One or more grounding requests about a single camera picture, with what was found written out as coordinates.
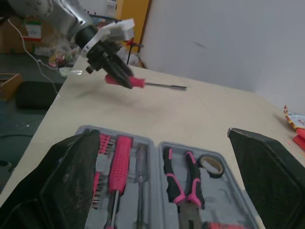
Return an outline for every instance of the white cable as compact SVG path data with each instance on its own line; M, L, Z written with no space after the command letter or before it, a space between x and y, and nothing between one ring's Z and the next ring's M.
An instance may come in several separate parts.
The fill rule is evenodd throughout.
M14 24L13 23L11 23L11 21L8 19L8 22L9 22L9 24L12 26L12 27L14 27L14 29L19 33L19 35L20 35L20 37L21 37L21 40L22 40L22 45L23 45L23 49L24 49L24 51L37 63L37 66L38 66L38 68L39 68L39 71L40 71L40 73L42 74L42 76L43 77L45 77L46 79L48 79L51 83L52 83L52 85L53 85L53 87L54 87L54 91L55 91L55 93L56 94L58 94L58 91L57 91L57 89L56 89L56 87L55 87L55 84L54 84L54 82L48 77L48 76L46 76L45 74L43 74L43 72L42 72L42 70L41 70L41 67L40 67L40 65L39 65L39 62L35 59L35 57L33 57L28 51L27 51L27 49L25 48L25 43L24 43L24 39L23 39L23 36L22 36L22 34L21 34L21 32L17 29L17 27L16 26L14 26Z

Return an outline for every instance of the pink screwdriver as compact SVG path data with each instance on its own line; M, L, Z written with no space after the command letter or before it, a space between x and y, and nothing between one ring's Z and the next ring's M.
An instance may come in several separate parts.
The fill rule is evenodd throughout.
M132 147L132 139L120 136L116 141L116 149L112 160L109 175L110 200L108 206L108 217L105 229L115 229L115 217L119 211L120 198L126 187L129 154Z
M144 86L147 85L147 86L155 86L155 87L165 87L165 88L170 88L170 89L179 90L179 91L187 90L187 87L184 87L184 86L167 85L167 84L159 84L159 83L147 83L147 82L145 82L145 79L139 79L136 77L130 77L129 80L130 80L132 87L144 88ZM119 83L116 82L116 80L113 79L109 74L105 76L105 81L108 84L119 85Z

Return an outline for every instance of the screwdriver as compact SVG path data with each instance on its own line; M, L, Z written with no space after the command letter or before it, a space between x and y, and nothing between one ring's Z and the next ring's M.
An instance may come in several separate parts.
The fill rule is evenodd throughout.
M138 214L137 214L137 223L136 229L143 228L143 186L147 181L146 175L146 150L144 146L140 146L137 150L137 162L136 162L136 179L135 182L139 185L139 198L138 198Z
M111 196L105 229L116 228L115 217L119 211L120 198L126 187L132 139L126 136L120 136L117 138L116 145L117 147L109 174L109 192Z
M167 84L159 84L159 83L146 83L145 79L138 79L136 77L130 77L129 80L130 80L132 87L144 88L144 86L147 85L147 86L155 86L155 87L165 87L165 88L170 88L170 89L178 90L178 91L187 90L187 87L185 87L185 86L167 85ZM105 81L108 84L119 85L119 83L117 83L116 80L113 79L109 74L105 76Z

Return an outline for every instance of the pliers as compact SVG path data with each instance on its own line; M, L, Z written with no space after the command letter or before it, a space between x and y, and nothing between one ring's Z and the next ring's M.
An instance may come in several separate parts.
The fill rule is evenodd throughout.
M178 208L180 229L200 229L202 226L198 209L204 208L204 198L201 191L200 171L191 151L184 154L188 168L186 193L183 191L172 168L173 150L169 147L163 150L164 172L167 177L168 200Z

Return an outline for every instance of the pink screwdriver handle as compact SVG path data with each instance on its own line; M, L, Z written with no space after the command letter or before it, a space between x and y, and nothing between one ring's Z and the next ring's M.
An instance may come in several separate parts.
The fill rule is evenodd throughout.
M132 85L132 87L140 87L140 88L144 88L145 86L145 79L138 79L135 77L129 77L130 83ZM118 82L116 82L115 79L113 79L109 74L107 74L105 76L105 81L108 84L116 84L119 85Z
M121 195L123 194L127 181L131 147L131 138L126 136L118 137L109 175L110 193L119 191Z

